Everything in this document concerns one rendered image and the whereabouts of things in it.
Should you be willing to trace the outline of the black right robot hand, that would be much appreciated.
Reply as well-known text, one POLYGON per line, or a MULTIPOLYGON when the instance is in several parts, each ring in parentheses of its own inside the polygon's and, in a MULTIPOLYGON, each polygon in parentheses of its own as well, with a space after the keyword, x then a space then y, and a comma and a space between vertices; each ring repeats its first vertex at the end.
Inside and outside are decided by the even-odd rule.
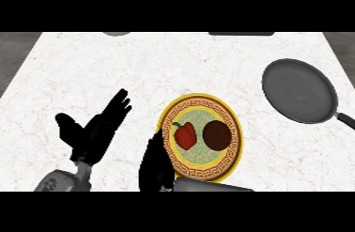
POLYGON ((164 147, 162 131, 148 140, 143 160, 139 168, 139 189, 145 193, 171 192, 174 169, 164 147))

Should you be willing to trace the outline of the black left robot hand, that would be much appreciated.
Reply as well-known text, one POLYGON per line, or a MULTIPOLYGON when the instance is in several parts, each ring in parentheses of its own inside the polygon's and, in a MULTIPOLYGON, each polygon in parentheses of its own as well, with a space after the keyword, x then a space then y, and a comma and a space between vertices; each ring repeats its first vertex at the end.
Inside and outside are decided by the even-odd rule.
POLYGON ((75 120, 63 113, 54 115, 59 127, 59 139, 72 148, 69 160, 84 162, 93 166, 102 159, 109 147, 115 131, 131 110, 127 91, 121 89, 108 102, 105 109, 93 116, 81 127, 75 120))

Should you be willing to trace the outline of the red bell pepper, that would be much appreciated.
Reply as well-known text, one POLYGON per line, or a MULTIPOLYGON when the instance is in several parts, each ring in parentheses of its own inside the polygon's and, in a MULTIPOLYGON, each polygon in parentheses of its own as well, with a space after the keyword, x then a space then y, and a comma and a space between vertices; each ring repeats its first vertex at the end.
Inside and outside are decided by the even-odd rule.
POLYGON ((174 142, 183 150, 189 150, 196 143, 196 133, 192 124, 189 122, 185 124, 173 122, 171 125, 177 127, 173 134, 174 142))

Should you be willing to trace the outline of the yellow patterned plate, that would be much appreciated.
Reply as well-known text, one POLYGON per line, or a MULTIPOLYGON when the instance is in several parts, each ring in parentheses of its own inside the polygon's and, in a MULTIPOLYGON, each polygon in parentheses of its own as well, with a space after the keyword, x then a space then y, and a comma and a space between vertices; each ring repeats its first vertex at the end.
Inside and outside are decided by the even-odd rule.
POLYGON ((238 118, 227 104, 214 96, 190 93, 162 111, 156 129, 174 174, 219 182, 232 173, 244 146, 238 118))

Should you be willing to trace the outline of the grey frying pan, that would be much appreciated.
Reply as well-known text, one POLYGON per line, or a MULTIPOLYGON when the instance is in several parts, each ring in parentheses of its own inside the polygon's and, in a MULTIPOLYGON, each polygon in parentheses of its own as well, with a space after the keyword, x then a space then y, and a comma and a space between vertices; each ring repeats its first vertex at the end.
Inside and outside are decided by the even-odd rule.
POLYGON ((272 107, 288 119, 318 124, 335 117, 355 130, 355 119, 337 111, 335 88, 306 62, 291 58, 273 61, 261 74, 261 91, 272 107))

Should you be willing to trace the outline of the dark brown round food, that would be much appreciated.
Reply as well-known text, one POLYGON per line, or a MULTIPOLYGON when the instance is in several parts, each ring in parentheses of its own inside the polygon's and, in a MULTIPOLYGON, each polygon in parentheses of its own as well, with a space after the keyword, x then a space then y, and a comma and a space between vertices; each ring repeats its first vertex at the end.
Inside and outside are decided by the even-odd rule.
POLYGON ((227 125, 219 121, 210 121, 202 130, 202 139, 211 150, 223 150, 232 141, 232 133, 227 125))

